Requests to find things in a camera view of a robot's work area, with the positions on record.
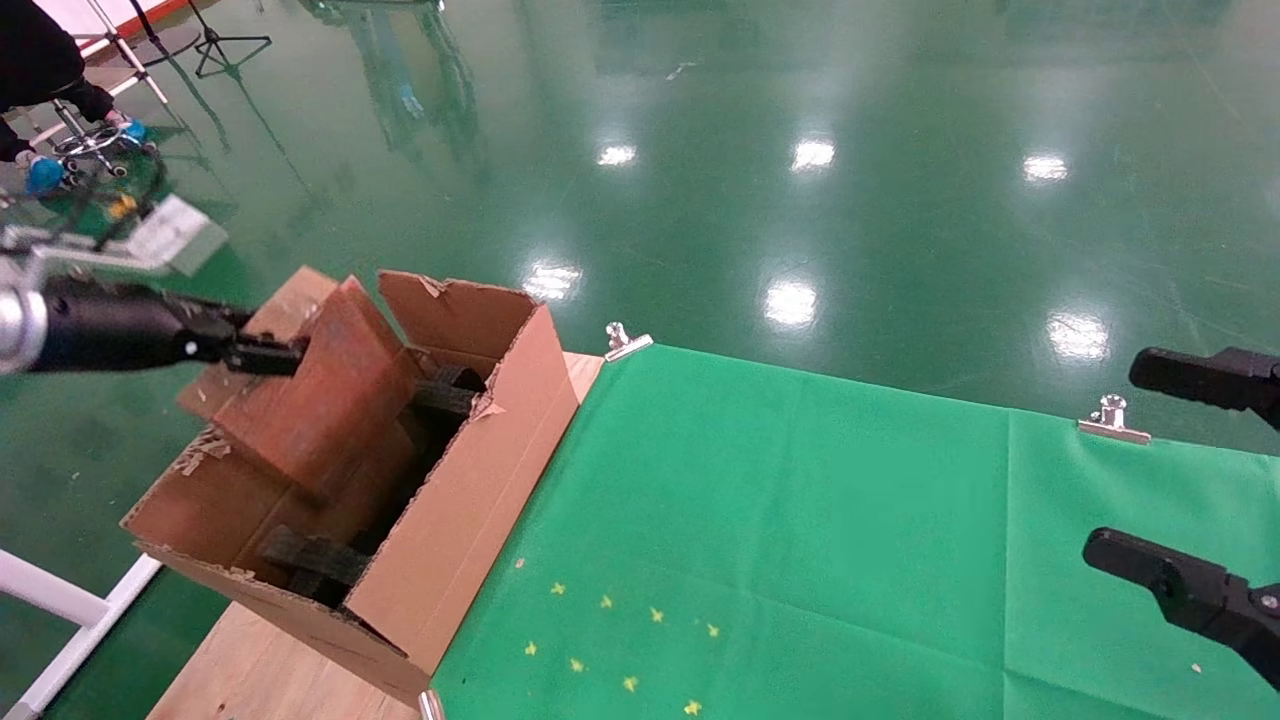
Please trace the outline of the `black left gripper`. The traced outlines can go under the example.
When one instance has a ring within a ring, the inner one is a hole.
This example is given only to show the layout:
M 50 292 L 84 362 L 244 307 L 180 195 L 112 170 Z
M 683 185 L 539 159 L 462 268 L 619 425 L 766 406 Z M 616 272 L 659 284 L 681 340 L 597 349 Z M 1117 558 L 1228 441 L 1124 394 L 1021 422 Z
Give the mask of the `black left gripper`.
M 219 334 L 236 334 L 221 351 L 234 373 L 293 377 L 308 337 L 237 334 L 255 307 L 197 300 L 146 284 L 54 278 L 41 291 L 46 307 L 37 373 L 142 372 L 180 363 L 219 361 Z

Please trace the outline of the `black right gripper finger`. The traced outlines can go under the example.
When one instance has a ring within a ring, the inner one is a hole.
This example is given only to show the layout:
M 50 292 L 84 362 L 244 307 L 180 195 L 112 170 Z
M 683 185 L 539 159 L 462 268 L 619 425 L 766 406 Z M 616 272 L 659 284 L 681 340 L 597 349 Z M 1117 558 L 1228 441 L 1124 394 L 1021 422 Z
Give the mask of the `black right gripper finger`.
M 1228 647 L 1279 689 L 1279 585 L 1252 585 L 1225 566 L 1112 528 L 1093 529 L 1091 568 L 1147 589 L 1164 620 Z
M 1202 357 L 1148 347 L 1130 365 L 1137 388 L 1233 411 L 1279 429 L 1279 357 L 1229 347 Z

